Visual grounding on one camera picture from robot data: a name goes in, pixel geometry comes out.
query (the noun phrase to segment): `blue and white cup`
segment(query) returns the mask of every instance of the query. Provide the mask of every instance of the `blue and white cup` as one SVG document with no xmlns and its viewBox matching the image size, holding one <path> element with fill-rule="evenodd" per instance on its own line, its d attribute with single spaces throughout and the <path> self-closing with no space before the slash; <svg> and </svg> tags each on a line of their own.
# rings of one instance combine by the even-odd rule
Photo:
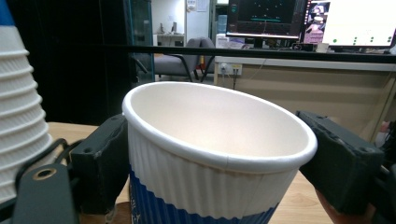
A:
<svg viewBox="0 0 396 224">
<path fill-rule="evenodd" d="M 156 82 L 124 98 L 136 223 L 267 223 L 317 139 L 239 91 Z"/>
</svg>

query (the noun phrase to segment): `gray chair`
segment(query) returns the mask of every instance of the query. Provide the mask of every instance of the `gray chair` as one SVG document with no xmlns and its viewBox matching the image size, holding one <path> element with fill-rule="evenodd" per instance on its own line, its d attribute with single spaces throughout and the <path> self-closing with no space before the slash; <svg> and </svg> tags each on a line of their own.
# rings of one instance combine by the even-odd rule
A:
<svg viewBox="0 0 396 224">
<path fill-rule="evenodd" d="M 201 38 L 192 38 L 187 42 L 186 48 L 199 48 Z M 165 54 L 154 57 L 154 71 L 156 75 L 188 77 L 192 82 L 191 72 L 198 80 L 196 66 L 199 64 L 199 55 Z"/>
<path fill-rule="evenodd" d="M 201 48 L 205 49 L 214 49 L 215 45 L 213 44 L 212 40 L 209 37 L 202 37 L 201 39 Z M 205 71 L 204 75 L 201 77 L 201 82 L 204 81 L 208 73 L 214 73 L 215 72 L 215 62 L 214 62 L 215 56 L 210 56 L 206 55 L 204 57 L 205 61 Z"/>
</svg>

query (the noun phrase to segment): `computer monitor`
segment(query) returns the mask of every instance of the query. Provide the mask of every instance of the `computer monitor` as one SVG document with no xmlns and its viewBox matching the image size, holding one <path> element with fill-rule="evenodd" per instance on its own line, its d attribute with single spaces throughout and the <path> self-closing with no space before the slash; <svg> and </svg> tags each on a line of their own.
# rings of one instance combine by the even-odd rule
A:
<svg viewBox="0 0 396 224">
<path fill-rule="evenodd" d="M 307 0 L 230 0 L 226 36 L 299 40 Z"/>
<path fill-rule="evenodd" d="M 303 42 L 328 43 L 333 49 L 390 47 L 395 10 L 395 0 L 308 0 Z"/>
</svg>

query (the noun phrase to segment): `stacked paper cups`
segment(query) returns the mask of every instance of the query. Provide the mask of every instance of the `stacked paper cups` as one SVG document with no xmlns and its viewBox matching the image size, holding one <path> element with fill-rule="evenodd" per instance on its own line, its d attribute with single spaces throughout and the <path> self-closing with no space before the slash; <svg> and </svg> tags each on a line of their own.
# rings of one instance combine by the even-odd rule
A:
<svg viewBox="0 0 396 224">
<path fill-rule="evenodd" d="M 6 0 L 0 0 L 0 203 L 16 196 L 15 175 L 22 165 L 52 142 L 28 53 Z"/>
</svg>

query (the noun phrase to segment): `wooden table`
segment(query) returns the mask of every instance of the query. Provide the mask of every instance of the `wooden table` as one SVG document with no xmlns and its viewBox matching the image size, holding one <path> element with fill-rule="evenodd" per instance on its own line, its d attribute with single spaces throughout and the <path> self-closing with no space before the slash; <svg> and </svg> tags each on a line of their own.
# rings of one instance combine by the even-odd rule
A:
<svg viewBox="0 0 396 224">
<path fill-rule="evenodd" d="M 96 126 L 89 125 L 49 122 L 49 133 L 53 139 L 62 137 L 69 144 L 87 137 L 96 128 Z M 118 219 L 114 223 L 126 223 L 125 218 L 130 217 L 130 211 L 128 211 L 128 206 L 126 206 L 128 204 L 127 202 L 129 202 L 128 186 L 129 183 L 127 182 L 117 199 L 117 204 L 123 204 L 123 207 L 116 214 L 116 219 L 117 216 L 123 216 L 124 219 L 122 221 Z M 81 222 L 98 223 L 94 218 L 92 220 L 85 219 Z M 270 223 L 320 224 L 332 223 L 332 221 L 319 202 L 313 186 L 299 172 L 292 181 L 279 207 L 276 209 Z"/>
</svg>

